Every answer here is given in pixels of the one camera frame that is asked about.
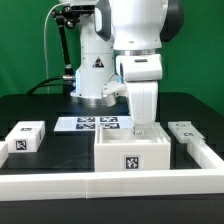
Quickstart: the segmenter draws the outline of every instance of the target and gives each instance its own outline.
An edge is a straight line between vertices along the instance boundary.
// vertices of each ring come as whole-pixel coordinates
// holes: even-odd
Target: white block
[[[188,143],[192,136],[205,139],[190,121],[168,122],[168,127],[180,143]]]
[[[21,121],[6,137],[9,153],[37,152],[45,135],[44,121]]]
[[[170,139],[156,123],[144,137],[133,129],[96,130],[95,172],[170,169]]]
[[[8,156],[8,147],[6,142],[0,142],[0,168],[3,166]]]
[[[224,161],[197,137],[189,137],[187,151],[202,169],[224,169]]]
[[[0,201],[85,198],[88,176],[87,173],[3,175]]]
[[[223,170],[98,173],[86,182],[86,198],[224,193]]]

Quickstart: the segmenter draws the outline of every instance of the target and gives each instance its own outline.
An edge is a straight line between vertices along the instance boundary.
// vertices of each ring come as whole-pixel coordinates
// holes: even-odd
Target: black and white pattern
[[[117,117],[101,117],[100,122],[118,122]]]
[[[184,136],[194,136],[192,133],[184,133]]]
[[[21,131],[31,131],[32,128],[21,128]]]
[[[77,122],[95,122],[95,117],[78,117]]]
[[[77,124],[76,129],[77,130],[95,130],[96,125],[95,124]]]
[[[119,123],[101,123],[103,129],[120,129]]]
[[[16,141],[16,150],[27,150],[26,140]]]
[[[125,169],[126,170],[138,170],[139,169],[139,156],[125,157]]]

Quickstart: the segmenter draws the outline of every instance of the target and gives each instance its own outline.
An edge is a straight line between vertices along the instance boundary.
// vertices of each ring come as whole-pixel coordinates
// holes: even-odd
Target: cable
[[[32,88],[27,94],[32,95],[37,89],[42,87],[49,87],[49,86],[63,86],[63,84],[47,84],[47,85],[40,85]]]
[[[33,92],[34,92],[36,89],[40,88],[40,87],[54,86],[55,84],[48,84],[48,85],[44,85],[44,84],[49,83],[49,82],[52,82],[52,81],[56,81],[56,80],[61,80],[61,79],[63,79],[63,77],[62,77],[62,76],[58,76],[58,77],[54,77],[54,78],[50,78],[50,79],[44,80],[43,82],[40,82],[40,83],[37,84],[35,87],[33,87],[32,89],[30,89],[26,94],[27,94],[27,95],[32,95]]]
[[[66,5],[70,5],[71,2],[64,2],[64,3],[60,3],[57,4],[55,6],[53,6],[50,11],[48,12],[46,19],[45,19],[45,24],[44,24],[44,58],[45,58],[45,70],[46,70],[46,77],[47,79],[49,79],[49,63],[48,63],[48,55],[47,55],[47,23],[49,20],[49,17],[51,15],[51,12],[56,9],[59,6],[66,6]]]

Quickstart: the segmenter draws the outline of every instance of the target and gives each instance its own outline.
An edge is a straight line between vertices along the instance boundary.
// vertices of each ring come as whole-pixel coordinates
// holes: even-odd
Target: warning label
[[[103,62],[100,59],[100,57],[96,59],[96,62],[94,63],[93,68],[104,68]]]

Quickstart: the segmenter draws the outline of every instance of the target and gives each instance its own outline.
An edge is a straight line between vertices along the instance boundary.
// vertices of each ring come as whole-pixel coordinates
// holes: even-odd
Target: black cable
[[[56,86],[56,85],[62,85],[62,84],[49,84],[49,85],[44,85],[46,83],[52,82],[52,81],[56,81],[56,80],[61,80],[63,79],[62,76],[58,76],[58,77],[54,77],[54,78],[49,78],[47,80],[44,80],[42,82],[40,82],[39,84],[37,84],[35,87],[33,87],[32,89],[30,89],[26,94],[27,95],[32,95],[33,92],[35,92],[38,88],[41,87],[48,87],[48,86]]]

